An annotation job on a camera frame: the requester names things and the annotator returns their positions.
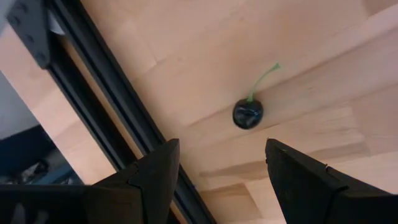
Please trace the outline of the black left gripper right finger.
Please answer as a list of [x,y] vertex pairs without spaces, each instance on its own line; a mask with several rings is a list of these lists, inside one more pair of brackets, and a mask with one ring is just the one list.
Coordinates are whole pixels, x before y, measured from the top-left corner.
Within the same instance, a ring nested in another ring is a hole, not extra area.
[[346,175],[276,139],[265,148],[287,224],[398,224],[398,195]]

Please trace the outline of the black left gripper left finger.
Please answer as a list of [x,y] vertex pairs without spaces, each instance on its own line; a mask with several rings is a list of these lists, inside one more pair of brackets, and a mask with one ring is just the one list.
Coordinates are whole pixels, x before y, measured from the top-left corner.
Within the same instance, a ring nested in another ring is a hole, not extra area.
[[166,224],[179,159],[171,139],[93,185],[0,185],[0,224]]

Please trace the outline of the dark cherry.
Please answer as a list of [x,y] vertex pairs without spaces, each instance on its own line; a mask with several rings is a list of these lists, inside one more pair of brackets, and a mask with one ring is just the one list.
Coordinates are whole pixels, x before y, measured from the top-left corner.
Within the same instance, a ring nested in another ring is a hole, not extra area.
[[280,64],[276,63],[272,68],[268,69],[261,75],[252,86],[247,97],[238,100],[233,107],[232,118],[233,123],[240,129],[248,130],[255,128],[264,116],[264,106],[255,99],[254,94],[262,82],[262,80],[273,71],[280,68]]

